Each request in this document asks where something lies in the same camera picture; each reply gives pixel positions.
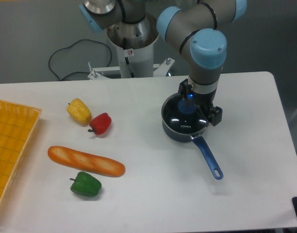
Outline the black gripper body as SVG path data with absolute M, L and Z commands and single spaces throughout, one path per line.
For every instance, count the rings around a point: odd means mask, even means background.
M 217 86 L 189 83 L 187 86 L 187 107 L 199 108 L 202 112 L 210 112 L 216 94 Z

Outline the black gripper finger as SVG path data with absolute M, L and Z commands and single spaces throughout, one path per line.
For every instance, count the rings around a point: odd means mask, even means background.
M 202 113 L 207 121 L 207 127 L 209 125 L 216 126 L 222 121 L 223 110 L 218 106 L 204 105 L 202 106 Z
M 178 94 L 181 96 L 181 100 L 178 102 L 179 108 L 193 108 L 193 102 L 189 97 L 191 87 L 192 86 L 189 84 L 188 79 L 183 80 L 179 84 Z

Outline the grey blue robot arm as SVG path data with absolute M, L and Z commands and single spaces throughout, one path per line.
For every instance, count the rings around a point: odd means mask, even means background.
M 187 11 L 168 7 L 158 18 L 146 12 L 142 0 L 86 0 L 79 8 L 93 31 L 107 32 L 122 78 L 152 77 L 154 43 L 162 38 L 171 45 L 190 65 L 181 94 L 194 94 L 194 103 L 209 123 L 220 123 L 222 110 L 213 106 L 213 99 L 227 40 L 218 27 L 241 17 L 245 0 L 199 0 Z

